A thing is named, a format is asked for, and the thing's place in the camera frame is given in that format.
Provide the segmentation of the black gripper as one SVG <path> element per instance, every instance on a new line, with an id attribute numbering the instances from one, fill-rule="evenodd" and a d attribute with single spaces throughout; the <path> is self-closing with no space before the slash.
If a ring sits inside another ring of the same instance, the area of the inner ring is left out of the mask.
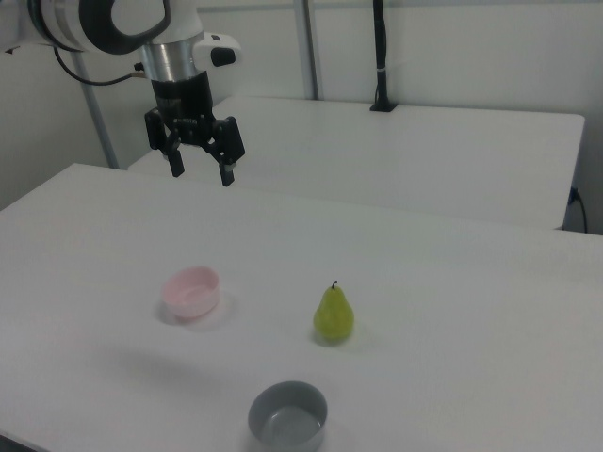
<path id="1" fill-rule="evenodd" d="M 222 185 L 230 186 L 245 147 L 236 119 L 229 116 L 216 120 L 213 115 L 207 72 L 180 81 L 153 80 L 152 88 L 156 108 L 144 115 L 147 138 L 150 148 L 159 150 L 168 161 L 171 175 L 178 178 L 184 173 L 179 151 L 182 142 L 204 147 L 219 165 Z"/>

